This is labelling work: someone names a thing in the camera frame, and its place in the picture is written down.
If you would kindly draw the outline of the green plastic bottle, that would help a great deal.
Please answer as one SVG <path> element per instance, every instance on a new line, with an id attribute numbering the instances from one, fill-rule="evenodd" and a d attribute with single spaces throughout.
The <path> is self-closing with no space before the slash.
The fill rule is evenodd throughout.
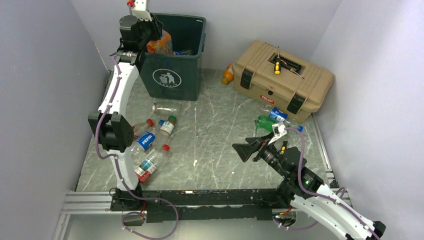
<path id="1" fill-rule="evenodd" d="M 268 132 L 272 132 L 273 131 L 273 125 L 276 124 L 277 122 L 278 121 L 271 119 L 268 116 L 259 115 L 256 122 L 255 122 L 255 126 L 257 128 L 264 129 Z"/>

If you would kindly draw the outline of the tall orange drink bottle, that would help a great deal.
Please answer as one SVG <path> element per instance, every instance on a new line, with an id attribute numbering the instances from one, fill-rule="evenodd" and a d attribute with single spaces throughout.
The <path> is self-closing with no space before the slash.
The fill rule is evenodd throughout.
<path id="1" fill-rule="evenodd" d="M 173 55 L 173 44 L 171 35 L 162 30 L 162 37 L 159 40 L 151 40 L 147 46 L 147 51 L 150 54 Z"/>

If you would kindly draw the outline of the blue label bottle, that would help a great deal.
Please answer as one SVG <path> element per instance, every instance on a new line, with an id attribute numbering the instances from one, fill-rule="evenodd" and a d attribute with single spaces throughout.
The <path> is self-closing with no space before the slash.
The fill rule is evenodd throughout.
<path id="1" fill-rule="evenodd" d="M 271 123 L 267 123 L 264 128 L 269 132 L 272 131 L 272 124 L 287 121 L 288 115 L 286 113 L 283 113 L 277 107 L 269 107 L 265 111 Z"/>

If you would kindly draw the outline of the clear bottle red cap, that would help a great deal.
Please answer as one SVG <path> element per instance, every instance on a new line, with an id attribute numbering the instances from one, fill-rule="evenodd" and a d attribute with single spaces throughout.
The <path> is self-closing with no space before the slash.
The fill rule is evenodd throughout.
<path id="1" fill-rule="evenodd" d="M 164 144 L 161 148 L 153 148 L 139 165 L 134 168 L 136 177 L 141 184 L 145 184 L 148 179 L 158 169 L 170 153 L 170 146 Z"/>

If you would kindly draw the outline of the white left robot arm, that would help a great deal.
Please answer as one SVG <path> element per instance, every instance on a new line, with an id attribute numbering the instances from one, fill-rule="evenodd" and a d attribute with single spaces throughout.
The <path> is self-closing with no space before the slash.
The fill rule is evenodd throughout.
<path id="1" fill-rule="evenodd" d="M 147 11 L 126 15 L 119 20 L 119 46 L 108 56 L 114 65 L 112 79 L 98 110 L 88 114 L 96 154 L 102 160 L 111 160 L 116 187 L 128 192 L 123 202 L 131 210 L 143 205 L 144 196 L 136 191 L 140 182 L 129 149 L 134 130 L 126 119 L 127 104 L 145 62 L 147 45 L 150 41 L 160 40 L 162 30 L 163 24 Z"/>

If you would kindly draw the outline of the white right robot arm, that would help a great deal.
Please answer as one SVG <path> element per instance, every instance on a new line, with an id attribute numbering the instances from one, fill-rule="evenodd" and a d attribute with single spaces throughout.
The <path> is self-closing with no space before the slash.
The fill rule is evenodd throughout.
<path id="1" fill-rule="evenodd" d="M 247 137 L 232 148 L 243 162 L 263 160 L 283 180 L 276 188 L 275 200 L 282 207 L 294 207 L 325 226 L 340 240 L 379 240 L 386 225 L 372 221 L 342 200 L 317 174 L 306 167 L 304 147 L 277 149 L 275 135 Z"/>

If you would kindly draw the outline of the dark green trash bin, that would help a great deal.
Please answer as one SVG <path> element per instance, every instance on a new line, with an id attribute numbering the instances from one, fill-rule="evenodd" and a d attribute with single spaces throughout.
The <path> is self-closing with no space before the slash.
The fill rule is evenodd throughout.
<path id="1" fill-rule="evenodd" d="M 173 51 L 190 49 L 193 55 L 147 53 L 140 71 L 141 80 L 152 98 L 196 101 L 203 83 L 207 20 L 181 14 L 158 13 L 156 16 L 171 35 Z"/>

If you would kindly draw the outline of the clear bottle near bin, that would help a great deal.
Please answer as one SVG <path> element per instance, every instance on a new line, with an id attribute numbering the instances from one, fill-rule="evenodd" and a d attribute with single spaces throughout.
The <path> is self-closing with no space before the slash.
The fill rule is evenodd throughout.
<path id="1" fill-rule="evenodd" d="M 179 102 L 158 101 L 152 104 L 152 112 L 158 116 L 178 116 L 181 108 L 182 104 Z"/>

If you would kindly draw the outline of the yellow black screwdriver on table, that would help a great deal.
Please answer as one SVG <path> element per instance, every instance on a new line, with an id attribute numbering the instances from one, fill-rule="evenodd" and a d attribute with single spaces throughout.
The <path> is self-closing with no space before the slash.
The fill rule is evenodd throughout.
<path id="1" fill-rule="evenodd" d="M 282 142 L 282 146 L 281 146 L 281 149 L 280 149 L 280 153 L 283 155 L 284 153 L 285 153 L 285 151 L 286 151 L 286 149 L 287 149 L 287 145 L 288 145 L 288 140 L 283 140 L 283 142 Z"/>

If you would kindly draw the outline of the orange bottle behind toolbox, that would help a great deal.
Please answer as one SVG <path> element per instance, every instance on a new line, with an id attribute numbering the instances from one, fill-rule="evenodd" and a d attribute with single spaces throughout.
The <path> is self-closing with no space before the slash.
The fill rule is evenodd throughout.
<path id="1" fill-rule="evenodd" d="M 229 64 L 223 73 L 221 83 L 224 85 L 228 85 L 233 80 L 234 80 L 233 65 Z"/>

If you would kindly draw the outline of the tan plastic toolbox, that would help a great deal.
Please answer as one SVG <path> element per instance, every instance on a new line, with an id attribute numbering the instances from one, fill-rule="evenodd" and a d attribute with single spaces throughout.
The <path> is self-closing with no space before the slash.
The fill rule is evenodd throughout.
<path id="1" fill-rule="evenodd" d="M 249 98 L 278 108 L 302 124 L 320 109 L 335 75 L 281 49 L 281 72 L 277 75 L 274 73 L 276 54 L 276 46 L 255 40 L 232 65 L 233 87 Z M 290 68 L 304 79 L 290 72 Z"/>

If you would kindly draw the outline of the white label green cap bottle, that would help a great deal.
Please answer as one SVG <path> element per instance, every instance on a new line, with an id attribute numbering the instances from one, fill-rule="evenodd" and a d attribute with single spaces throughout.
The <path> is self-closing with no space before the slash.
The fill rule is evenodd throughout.
<path id="1" fill-rule="evenodd" d="M 176 125 L 177 118 L 174 115 L 169 115 L 167 120 L 159 127 L 155 132 L 155 140 L 153 142 L 153 148 L 155 150 L 169 151 L 170 146 L 168 141 Z"/>

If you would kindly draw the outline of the small red cap bottle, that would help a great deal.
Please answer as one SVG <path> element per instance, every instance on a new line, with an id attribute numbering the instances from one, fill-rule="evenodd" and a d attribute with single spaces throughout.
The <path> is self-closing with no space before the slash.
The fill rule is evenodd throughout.
<path id="1" fill-rule="evenodd" d="M 154 122 L 151 118 L 148 118 L 147 120 L 137 123 L 132 126 L 133 129 L 133 138 L 137 139 L 141 137 L 146 131 L 148 131 L 150 128 L 154 126 Z"/>

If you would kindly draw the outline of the yellow handled screwdriver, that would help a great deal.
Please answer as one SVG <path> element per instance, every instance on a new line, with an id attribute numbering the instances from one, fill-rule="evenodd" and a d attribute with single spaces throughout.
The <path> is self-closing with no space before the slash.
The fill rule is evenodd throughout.
<path id="1" fill-rule="evenodd" d="M 277 47 L 277 53 L 275 57 L 275 64 L 274 64 L 274 73 L 276 75 L 279 75 L 281 73 L 281 58 L 280 58 L 280 47 Z"/>

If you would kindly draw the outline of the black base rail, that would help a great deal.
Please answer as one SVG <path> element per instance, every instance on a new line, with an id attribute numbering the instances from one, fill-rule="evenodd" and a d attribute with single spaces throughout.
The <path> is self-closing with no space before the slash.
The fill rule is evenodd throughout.
<path id="1" fill-rule="evenodd" d="M 209 190 L 137 190 L 110 192 L 112 212 L 143 212 L 148 223 L 163 221 L 256 219 L 268 221 L 290 208 L 289 199 L 274 188 Z"/>

